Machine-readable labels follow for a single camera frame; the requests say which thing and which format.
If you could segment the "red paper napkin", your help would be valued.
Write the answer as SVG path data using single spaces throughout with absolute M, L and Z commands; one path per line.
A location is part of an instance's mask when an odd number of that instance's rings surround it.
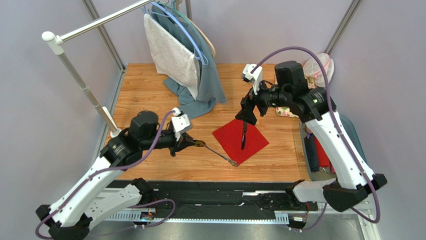
M 269 145 L 268 140 L 253 125 L 248 124 L 247 143 L 241 150 L 243 121 L 234 119 L 212 132 L 228 157 L 238 166 Z

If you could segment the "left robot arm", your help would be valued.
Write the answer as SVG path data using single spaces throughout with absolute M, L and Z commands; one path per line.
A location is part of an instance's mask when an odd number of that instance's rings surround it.
M 99 194 L 125 171 L 141 164 L 153 150 L 175 154 L 194 145 L 188 135 L 192 123 L 187 114 L 174 108 L 159 118 L 141 111 L 129 127 L 112 137 L 99 152 L 85 175 L 59 200 L 41 205 L 36 214 L 48 227 L 48 240 L 82 240 L 100 222 L 126 208 L 148 208 L 156 204 L 153 188 L 143 178 L 103 199 Z

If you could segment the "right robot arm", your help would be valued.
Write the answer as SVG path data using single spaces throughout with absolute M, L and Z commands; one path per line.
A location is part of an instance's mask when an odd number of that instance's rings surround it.
M 323 181 L 297 181 L 287 189 L 299 202 L 323 202 L 344 212 L 387 184 L 383 174 L 375 173 L 361 157 L 345 129 L 333 101 L 324 88 L 309 88 L 303 67 L 291 60 L 274 68 L 276 84 L 267 87 L 263 69 L 247 64 L 242 79 L 252 88 L 241 100 L 236 119 L 257 123 L 254 109 L 264 116 L 269 108 L 288 107 L 316 137 L 334 167 L 336 178 Z

